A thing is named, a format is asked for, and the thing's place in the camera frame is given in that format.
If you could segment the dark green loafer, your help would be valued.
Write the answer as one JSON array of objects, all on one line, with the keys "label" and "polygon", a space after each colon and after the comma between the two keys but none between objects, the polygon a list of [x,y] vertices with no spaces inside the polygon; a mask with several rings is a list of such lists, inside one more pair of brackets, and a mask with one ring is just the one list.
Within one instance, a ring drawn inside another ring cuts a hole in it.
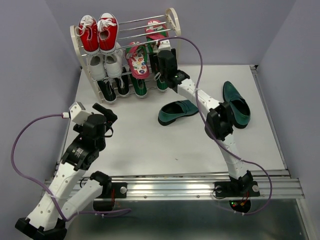
[{"label": "dark green loafer", "polygon": [[164,105],[158,112],[158,123],[168,126],[177,119],[191,117],[199,112],[198,108],[189,100],[178,100]]},{"label": "dark green loafer", "polygon": [[231,107],[234,126],[238,129],[246,128],[251,120],[251,110],[246,100],[230,81],[223,84],[222,96]]}]

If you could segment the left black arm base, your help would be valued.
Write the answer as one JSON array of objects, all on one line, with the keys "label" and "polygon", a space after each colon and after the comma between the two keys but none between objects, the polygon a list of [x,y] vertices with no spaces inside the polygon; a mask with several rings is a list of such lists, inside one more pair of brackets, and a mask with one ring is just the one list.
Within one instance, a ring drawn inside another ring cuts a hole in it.
[{"label": "left black arm base", "polygon": [[127,197],[128,184],[126,182],[113,182],[112,178],[100,171],[91,174],[90,180],[98,181],[102,192],[93,202],[93,209],[97,212],[109,212],[115,209],[116,199]]}]

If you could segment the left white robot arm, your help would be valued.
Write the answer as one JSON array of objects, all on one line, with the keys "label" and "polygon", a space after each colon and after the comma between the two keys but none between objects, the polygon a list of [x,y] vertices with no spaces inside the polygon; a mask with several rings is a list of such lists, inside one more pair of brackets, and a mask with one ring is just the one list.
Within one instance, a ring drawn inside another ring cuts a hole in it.
[{"label": "left white robot arm", "polygon": [[92,173],[88,182],[73,197],[70,193],[91,164],[106,147],[107,131],[118,119],[112,110],[95,103],[88,112],[80,102],[74,102],[67,112],[58,117],[74,122],[77,137],[62,155],[58,170],[50,186],[16,171],[21,177],[40,185],[45,193],[37,206],[26,217],[19,218],[15,228],[32,240],[62,240],[67,234],[66,222],[83,213],[95,198],[111,193],[112,178],[103,172]]}]

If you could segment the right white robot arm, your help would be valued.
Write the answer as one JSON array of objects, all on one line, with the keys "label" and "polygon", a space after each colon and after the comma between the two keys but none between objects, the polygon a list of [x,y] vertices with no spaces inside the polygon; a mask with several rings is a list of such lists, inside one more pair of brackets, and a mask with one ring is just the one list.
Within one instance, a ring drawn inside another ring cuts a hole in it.
[{"label": "right white robot arm", "polygon": [[218,198],[258,197],[260,190],[252,173],[238,159],[233,136],[232,109],[229,103],[219,102],[197,88],[190,76],[178,69],[176,51],[161,50],[149,55],[151,69],[156,71],[168,88],[192,102],[204,119],[206,134],[216,141],[227,166],[229,181],[215,182]]}]

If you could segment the green sneaker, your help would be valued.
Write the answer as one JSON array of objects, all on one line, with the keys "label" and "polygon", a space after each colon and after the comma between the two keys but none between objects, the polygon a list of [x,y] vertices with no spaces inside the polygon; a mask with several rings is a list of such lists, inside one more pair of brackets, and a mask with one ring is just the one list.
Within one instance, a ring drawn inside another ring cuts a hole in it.
[{"label": "green sneaker", "polygon": [[164,93],[167,89],[168,86],[167,84],[161,79],[161,73],[158,72],[154,76],[154,80],[156,81],[156,87],[157,89],[161,92]]},{"label": "green sneaker", "polygon": [[135,91],[135,95],[138,98],[145,98],[147,96],[147,87],[144,79],[138,79],[135,77],[131,77],[131,82]]}]

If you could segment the pink flip-flop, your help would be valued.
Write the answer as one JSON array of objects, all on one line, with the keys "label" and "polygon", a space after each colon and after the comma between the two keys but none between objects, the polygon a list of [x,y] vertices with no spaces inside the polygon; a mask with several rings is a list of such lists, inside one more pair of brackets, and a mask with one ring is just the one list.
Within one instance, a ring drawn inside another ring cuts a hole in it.
[{"label": "pink flip-flop", "polygon": [[[131,42],[130,45],[138,44],[139,42]],[[135,45],[126,48],[125,58],[129,69],[135,79],[146,79],[150,75],[147,65],[148,53],[145,45]]]},{"label": "pink flip-flop", "polygon": [[165,24],[160,24],[157,19],[152,19],[147,23],[147,27],[144,29],[147,42],[154,40],[160,40],[169,37],[168,31]]}]

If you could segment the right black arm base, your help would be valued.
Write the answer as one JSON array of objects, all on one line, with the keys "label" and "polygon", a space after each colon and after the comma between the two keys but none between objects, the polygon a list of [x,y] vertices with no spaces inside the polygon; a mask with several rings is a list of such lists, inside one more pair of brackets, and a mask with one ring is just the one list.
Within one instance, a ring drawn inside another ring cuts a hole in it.
[{"label": "right black arm base", "polygon": [[248,187],[238,186],[231,181],[216,181],[212,195],[218,200],[228,199],[231,209],[242,214],[247,214],[251,209],[250,198],[261,196],[256,181],[249,183]]}]

